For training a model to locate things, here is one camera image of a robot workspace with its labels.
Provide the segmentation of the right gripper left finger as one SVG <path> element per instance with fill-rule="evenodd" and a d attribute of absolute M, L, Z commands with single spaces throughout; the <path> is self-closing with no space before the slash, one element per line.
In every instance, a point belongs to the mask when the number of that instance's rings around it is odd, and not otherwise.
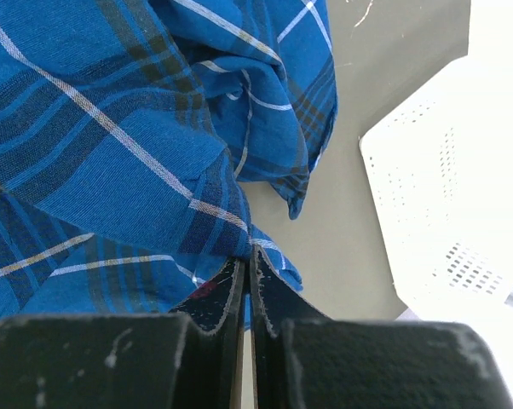
<path fill-rule="evenodd" d="M 0 408 L 237 408 L 245 266 L 167 314 L 36 314 L 0 321 Z"/>

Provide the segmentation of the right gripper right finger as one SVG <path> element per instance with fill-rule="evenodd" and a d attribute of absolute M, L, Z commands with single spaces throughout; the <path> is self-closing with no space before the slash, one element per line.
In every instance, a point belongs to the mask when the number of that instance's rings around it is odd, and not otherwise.
<path fill-rule="evenodd" d="M 255 245 L 251 335 L 258 408 L 512 408 L 484 340 L 464 324 L 322 314 Z"/>

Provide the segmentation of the blue plaid shirt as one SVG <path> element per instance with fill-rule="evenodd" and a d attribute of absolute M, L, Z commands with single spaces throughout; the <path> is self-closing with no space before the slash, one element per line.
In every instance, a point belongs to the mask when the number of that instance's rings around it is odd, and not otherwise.
<path fill-rule="evenodd" d="M 0 319 L 164 313 L 299 216 L 337 88 L 323 1 L 0 1 Z"/>

